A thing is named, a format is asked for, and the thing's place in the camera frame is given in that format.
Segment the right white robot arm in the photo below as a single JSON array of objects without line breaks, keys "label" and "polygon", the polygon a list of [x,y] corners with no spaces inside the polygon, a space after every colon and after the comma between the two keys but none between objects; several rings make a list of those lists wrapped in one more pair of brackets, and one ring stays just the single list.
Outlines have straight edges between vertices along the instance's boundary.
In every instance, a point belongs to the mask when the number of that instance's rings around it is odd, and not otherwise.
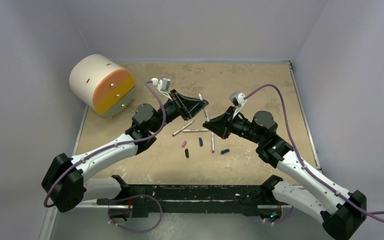
[{"label": "right white robot arm", "polygon": [[234,134],[256,143],[255,151],[263,162],[292,177],[302,187],[298,189],[279,180],[261,189],[262,200],[268,204],[276,200],[287,203],[316,219],[333,239],[350,239],[367,218],[360,211],[367,209],[366,196],[359,190],[351,192],[339,186],[298,157],[292,145],[277,134],[278,124],[270,112],[260,110],[252,120],[242,113],[233,113],[230,107],[202,126],[222,139]]}]

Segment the pen with magenta end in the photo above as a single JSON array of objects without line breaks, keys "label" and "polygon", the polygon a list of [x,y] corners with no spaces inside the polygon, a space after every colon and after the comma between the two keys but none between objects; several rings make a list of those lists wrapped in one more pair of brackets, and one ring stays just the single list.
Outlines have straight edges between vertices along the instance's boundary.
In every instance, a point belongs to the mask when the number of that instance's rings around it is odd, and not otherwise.
[{"label": "pen with magenta end", "polygon": [[215,153],[215,135],[211,133],[211,153]]}]

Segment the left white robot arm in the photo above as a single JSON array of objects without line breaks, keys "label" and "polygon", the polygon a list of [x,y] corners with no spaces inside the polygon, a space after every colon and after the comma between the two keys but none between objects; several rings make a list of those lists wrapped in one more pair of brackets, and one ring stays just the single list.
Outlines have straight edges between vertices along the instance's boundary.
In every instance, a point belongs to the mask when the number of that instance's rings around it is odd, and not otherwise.
[{"label": "left white robot arm", "polygon": [[43,205],[67,212],[85,200],[85,183],[95,174],[126,158],[146,151],[157,140],[162,129],[177,117],[188,121],[201,112],[209,102],[184,96],[172,89],[169,99],[160,108],[149,103],[139,105],[131,126],[116,139],[86,153],[55,156],[41,182],[46,192]]}]

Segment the pen with yellow end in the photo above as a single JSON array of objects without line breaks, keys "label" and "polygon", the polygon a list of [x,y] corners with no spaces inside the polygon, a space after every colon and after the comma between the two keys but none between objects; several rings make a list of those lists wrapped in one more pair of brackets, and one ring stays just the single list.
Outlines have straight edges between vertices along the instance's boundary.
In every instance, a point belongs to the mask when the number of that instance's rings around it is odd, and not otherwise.
[{"label": "pen with yellow end", "polygon": [[[204,100],[204,99],[203,99],[203,96],[201,95],[201,93],[199,93],[198,96],[199,96],[199,99],[200,99],[200,100],[202,100],[202,101]],[[206,121],[206,122],[209,122],[209,121],[210,121],[210,118],[209,118],[208,111],[207,111],[206,108],[203,109],[203,113],[204,113],[204,116],[205,116],[205,121]]]}]

